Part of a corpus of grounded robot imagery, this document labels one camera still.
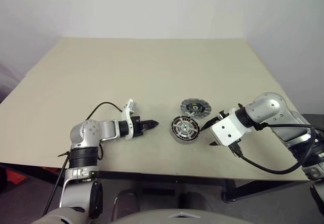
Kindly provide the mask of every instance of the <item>table surface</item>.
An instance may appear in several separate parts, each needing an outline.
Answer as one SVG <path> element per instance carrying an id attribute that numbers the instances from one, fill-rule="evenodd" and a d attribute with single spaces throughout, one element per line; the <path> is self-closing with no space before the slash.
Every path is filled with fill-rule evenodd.
<path id="1" fill-rule="evenodd" d="M 101 170 L 234 179 L 306 180 L 301 169 L 287 175 L 263 172 L 213 142 L 209 130 L 189 145 L 177 143 L 170 123 L 182 115 L 186 98 L 201 98 L 212 113 L 277 92 L 295 109 L 280 85 L 241 39 L 132 40 L 62 39 L 0 104 L 0 162 L 61 167 L 57 155 L 70 148 L 71 128 L 102 101 L 122 107 L 137 103 L 134 115 L 159 125 L 132 140 L 103 144 Z M 96 120 L 120 119 L 103 105 Z M 271 169 L 296 160 L 268 129 L 245 135 L 245 156 Z"/>

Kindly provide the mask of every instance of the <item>circular metal part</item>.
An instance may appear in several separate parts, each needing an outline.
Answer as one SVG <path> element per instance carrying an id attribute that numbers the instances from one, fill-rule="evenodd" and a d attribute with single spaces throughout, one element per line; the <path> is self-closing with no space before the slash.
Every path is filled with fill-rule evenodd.
<path id="1" fill-rule="evenodd" d="M 179 116 L 173 119 L 171 124 L 171 134 L 179 143 L 193 143 L 199 135 L 198 123 L 188 117 Z"/>
<path id="2" fill-rule="evenodd" d="M 212 111 L 208 102 L 198 98 L 185 99 L 181 103 L 180 108 L 185 115 L 195 118 L 204 118 Z"/>

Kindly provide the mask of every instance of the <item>gray floor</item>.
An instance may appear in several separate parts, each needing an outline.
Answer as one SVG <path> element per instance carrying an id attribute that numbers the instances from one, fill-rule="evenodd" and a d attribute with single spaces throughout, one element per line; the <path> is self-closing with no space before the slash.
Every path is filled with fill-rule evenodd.
<path id="1" fill-rule="evenodd" d="M 309 115 L 307 119 L 318 126 L 323 126 L 323 116 Z M 151 183 L 138 183 L 127 180 L 101 180 L 104 187 L 104 212 L 95 223 L 108 223 L 113 201 L 116 195 L 125 189 L 137 188 Z M 161 188 L 175 189 L 177 192 L 194 191 L 204 195 L 210 202 L 213 211 L 238 217 L 253 223 L 324 223 L 315 202 L 309 193 L 310 183 L 294 186 L 289 189 L 272 192 L 235 203 L 226 204 L 220 198 L 221 187 L 191 184 L 159 184 Z M 25 224 L 38 219 L 44 209 L 52 185 L 38 179 L 30 178 L 14 189 L 0 194 L 0 223 Z M 58 207 L 59 194 L 53 199 L 51 209 Z M 175 208 L 176 200 L 162 197 L 144 196 L 141 210 L 154 208 Z"/>

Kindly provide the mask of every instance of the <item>black cable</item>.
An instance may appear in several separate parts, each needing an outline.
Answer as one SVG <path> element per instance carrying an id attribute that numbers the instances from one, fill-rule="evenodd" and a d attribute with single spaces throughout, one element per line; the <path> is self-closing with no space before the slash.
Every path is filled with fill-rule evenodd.
<path id="1" fill-rule="evenodd" d="M 120 112 L 122 112 L 122 110 L 118 107 L 118 106 L 116 106 L 115 104 L 113 104 L 113 103 L 111 103 L 111 102 L 109 102 L 109 101 L 104 101 L 104 102 L 101 102 L 98 106 L 96 106 L 96 108 L 95 109 L 93 109 L 93 111 L 90 113 L 90 115 L 86 118 L 86 120 L 88 120 L 89 118 L 91 118 L 91 116 L 92 116 L 92 114 L 94 114 L 95 113 L 95 111 L 101 106 L 101 105 L 103 105 L 103 104 L 110 104 L 110 105 L 113 105 L 117 110 L 119 110 Z"/>
<path id="2" fill-rule="evenodd" d="M 101 156 L 99 156 L 99 154 L 98 154 L 97 159 L 98 159 L 99 161 L 101 161 L 102 158 L 103 158 L 103 148 L 102 148 L 101 143 L 99 143 L 99 146 L 100 146 Z"/>
<path id="3" fill-rule="evenodd" d="M 49 211 L 49 208 L 50 208 L 50 205 L 51 205 L 52 199 L 53 199 L 54 194 L 55 194 L 55 191 L 56 191 L 56 189 L 57 189 L 57 185 L 59 184 L 59 181 L 60 181 L 60 179 L 61 179 L 61 177 L 62 177 L 63 171 L 65 170 L 65 166 L 66 166 L 66 164 L 67 164 L 67 162 L 68 162 L 68 160 L 69 160 L 70 152 L 67 152 L 66 154 L 67 154 L 67 157 L 66 157 L 66 159 L 65 159 L 65 161 L 64 161 L 64 163 L 63 163 L 63 166 L 62 166 L 62 168 L 61 168 L 60 174 L 59 174 L 59 176 L 57 177 L 56 183 L 55 183 L 55 185 L 54 185 L 54 187 L 53 187 L 53 189 L 52 189 L 51 195 L 50 195 L 50 197 L 49 197 L 49 200 L 47 201 L 47 204 L 46 204 L 46 207 L 45 207 L 45 210 L 44 210 L 42 216 L 46 215 L 47 212 Z"/>
<path id="4" fill-rule="evenodd" d="M 307 151 L 304 153 L 304 155 L 297 161 L 297 163 L 295 165 L 293 165 L 292 167 L 286 169 L 286 170 L 271 170 L 271 169 L 268 169 L 268 168 L 265 168 L 253 161 L 251 161 L 250 159 L 246 158 L 243 156 L 242 153 L 237 153 L 239 157 L 241 157 L 244 161 L 250 163 L 251 165 L 263 170 L 263 171 L 266 171 L 266 172 L 269 172 L 269 173 L 273 173 L 273 174 L 287 174 L 287 173 L 290 173 L 290 172 L 293 172 L 295 171 L 297 168 L 299 168 L 301 165 L 303 165 L 308 157 L 310 156 L 311 154 L 311 151 L 312 151 L 312 148 L 313 146 L 315 145 L 315 140 L 316 140 L 316 131 L 315 131 L 315 128 L 317 130 L 320 130 L 323 132 L 323 129 L 319 128 L 319 127 L 316 127 L 316 126 L 312 126 L 312 125 L 307 125 L 307 124 L 269 124 L 267 125 L 267 127 L 270 127 L 270 128 L 275 128 L 275 127 L 299 127 L 299 128 L 310 128 L 310 143 L 309 143 L 309 147 L 307 148 Z"/>

